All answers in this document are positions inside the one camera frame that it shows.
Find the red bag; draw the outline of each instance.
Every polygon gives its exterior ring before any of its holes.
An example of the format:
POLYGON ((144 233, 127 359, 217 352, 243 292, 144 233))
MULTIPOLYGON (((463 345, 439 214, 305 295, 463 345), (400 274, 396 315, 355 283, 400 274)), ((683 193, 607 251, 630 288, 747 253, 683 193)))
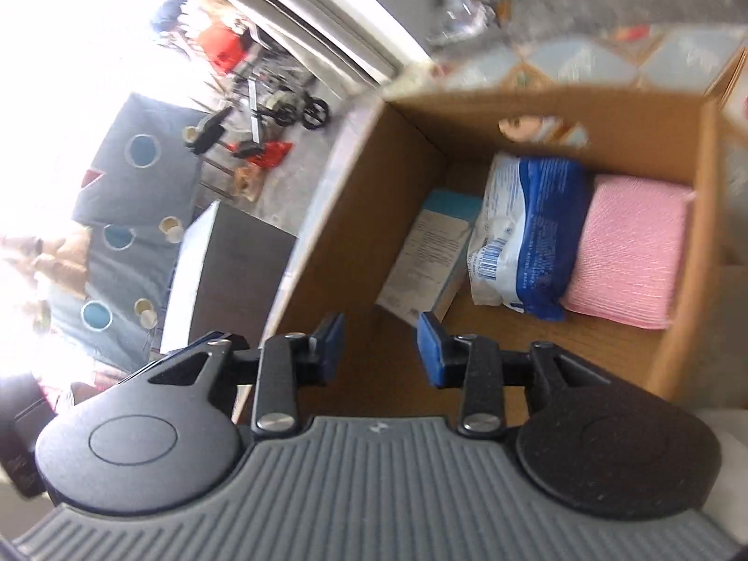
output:
POLYGON ((265 151, 262 154, 247 158, 247 161, 257 164, 257 166, 263 169, 273 169, 283 162, 283 159, 291 151, 292 147, 293 144, 287 141, 268 141, 265 144, 265 151))
POLYGON ((242 37, 237 36, 222 22, 214 22, 197 37, 213 69, 227 74, 247 56, 242 37))

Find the blue circle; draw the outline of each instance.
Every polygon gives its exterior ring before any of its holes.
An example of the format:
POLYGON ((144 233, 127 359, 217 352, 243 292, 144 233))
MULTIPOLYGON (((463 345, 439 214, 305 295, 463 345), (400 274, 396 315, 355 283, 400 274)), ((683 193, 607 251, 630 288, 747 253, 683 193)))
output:
POLYGON ((81 308, 81 320, 92 331, 104 331, 111 319, 111 310, 100 301, 89 301, 81 308))
POLYGON ((128 141, 126 155, 132 166, 144 169, 151 166, 160 156, 161 150, 156 140, 149 134, 136 134, 128 141))
POLYGON ((124 251, 136 239, 136 233, 122 226, 105 226, 104 242, 113 251, 124 251))

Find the ribbed gray mat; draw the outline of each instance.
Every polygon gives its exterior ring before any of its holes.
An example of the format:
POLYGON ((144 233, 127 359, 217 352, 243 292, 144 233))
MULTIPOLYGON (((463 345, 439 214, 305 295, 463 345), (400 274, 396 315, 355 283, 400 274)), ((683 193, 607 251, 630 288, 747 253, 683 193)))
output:
POLYGON ((317 418, 259 444, 237 476, 143 519, 61 506, 14 544, 44 561, 728 560, 738 545, 695 511, 618 522, 555 504, 500 445, 440 418, 317 418))

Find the pink towel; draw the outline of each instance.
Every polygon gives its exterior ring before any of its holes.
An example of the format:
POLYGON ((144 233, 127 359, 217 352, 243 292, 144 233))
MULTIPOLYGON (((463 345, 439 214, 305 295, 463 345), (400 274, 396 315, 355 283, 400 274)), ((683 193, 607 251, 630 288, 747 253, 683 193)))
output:
POLYGON ((571 282, 571 312, 664 329, 676 289, 689 187, 598 175, 571 282))

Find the black mount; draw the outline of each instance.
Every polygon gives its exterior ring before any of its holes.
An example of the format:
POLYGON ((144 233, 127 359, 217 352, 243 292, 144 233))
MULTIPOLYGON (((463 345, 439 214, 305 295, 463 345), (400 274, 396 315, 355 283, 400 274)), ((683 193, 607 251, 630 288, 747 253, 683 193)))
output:
MULTIPOLYGON (((457 433, 503 445, 522 478, 564 506, 639 520, 698 508, 711 491, 719 444, 705 424, 564 348, 508 352, 450 335, 430 313, 417 342, 432 384, 462 389, 457 433), (519 428, 506 425, 504 386, 525 388, 519 428)), ((56 503, 99 515, 183 506, 256 444, 302 431, 297 389, 330 382, 342 344, 341 315, 261 349, 211 333, 51 421, 36 442, 39 473, 56 503), (254 385, 249 426, 230 421, 237 384, 254 385)))
POLYGON ((656 518, 698 508, 712 490, 721 458, 704 423, 564 348, 502 351, 486 337, 450 336, 431 313, 420 317, 418 347, 433 385, 462 388, 465 437, 506 442, 503 386, 525 388, 530 419, 513 433, 515 455, 566 506, 656 518))

